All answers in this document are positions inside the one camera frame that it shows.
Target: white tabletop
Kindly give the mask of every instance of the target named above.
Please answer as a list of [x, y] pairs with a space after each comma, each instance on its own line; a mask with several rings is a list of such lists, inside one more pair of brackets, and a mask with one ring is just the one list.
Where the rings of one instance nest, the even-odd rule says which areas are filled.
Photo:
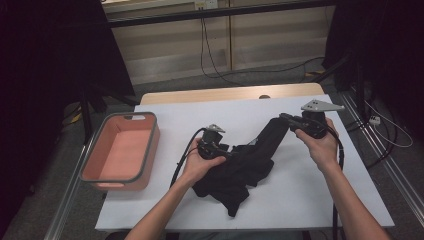
[[[331, 102], [327, 95], [319, 95], [137, 106], [137, 112], [156, 114], [161, 131], [150, 183], [138, 192], [109, 191], [96, 229], [132, 228], [166, 193], [176, 163], [199, 128], [215, 123], [226, 130], [222, 143], [230, 146], [246, 144], [271, 118], [280, 113], [301, 115], [300, 107], [312, 99]], [[328, 112], [326, 115], [333, 119], [344, 145], [344, 172], [351, 185], [382, 226], [394, 226], [338, 114]], [[190, 189], [166, 229], [219, 231], [331, 227], [333, 202], [306, 146], [289, 131], [272, 159], [275, 164], [270, 175], [256, 188], [249, 188], [250, 196], [240, 205], [235, 218], [229, 217], [227, 209], [217, 200], [210, 196], [199, 198]]]

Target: person's left hand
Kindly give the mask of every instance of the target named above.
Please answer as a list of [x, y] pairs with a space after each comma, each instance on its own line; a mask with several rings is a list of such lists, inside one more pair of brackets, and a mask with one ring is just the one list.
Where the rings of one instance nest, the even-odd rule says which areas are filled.
[[214, 159], [203, 159], [197, 150], [199, 138], [194, 139], [191, 143], [190, 152], [187, 156], [183, 174], [181, 178], [188, 181], [190, 186], [193, 186], [197, 181], [202, 179], [212, 167], [215, 167], [225, 162], [225, 157], [216, 157]]

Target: hand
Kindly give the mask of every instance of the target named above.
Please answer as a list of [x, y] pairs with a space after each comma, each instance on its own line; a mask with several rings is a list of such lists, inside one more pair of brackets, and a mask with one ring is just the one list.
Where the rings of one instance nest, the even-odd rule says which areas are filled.
[[210, 160], [203, 159], [197, 150], [197, 144], [199, 141], [200, 139], [196, 138], [191, 143], [190, 152], [187, 156], [183, 174], [180, 177], [188, 181], [190, 186], [193, 186], [197, 181], [202, 179], [209, 169], [225, 162], [226, 160], [225, 157], [222, 156]]
[[[336, 131], [336, 129], [334, 128], [333, 121], [329, 118], [327, 118], [326, 120], [328, 126], [331, 127], [334, 131]], [[300, 129], [297, 129], [295, 133], [296, 136], [300, 140], [302, 140], [309, 148], [309, 154], [311, 155], [311, 158], [315, 161], [318, 166], [318, 169], [321, 172], [326, 173], [332, 167], [338, 166], [337, 141], [330, 133], [327, 133], [327, 135], [325, 135], [321, 139], [312, 138]]]

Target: pink plastic bin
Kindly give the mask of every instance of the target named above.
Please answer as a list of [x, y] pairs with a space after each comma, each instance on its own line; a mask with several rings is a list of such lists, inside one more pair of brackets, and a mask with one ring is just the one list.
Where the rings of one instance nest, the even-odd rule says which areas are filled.
[[89, 146], [80, 178], [99, 190], [144, 189], [159, 136], [151, 112], [108, 116]]

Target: wall outlet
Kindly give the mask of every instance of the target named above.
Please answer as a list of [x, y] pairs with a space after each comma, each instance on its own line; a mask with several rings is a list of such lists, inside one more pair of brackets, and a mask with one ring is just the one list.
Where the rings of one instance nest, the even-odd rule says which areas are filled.
[[206, 9], [218, 8], [218, 0], [206, 0]]
[[194, 1], [194, 10], [207, 9], [205, 0]]

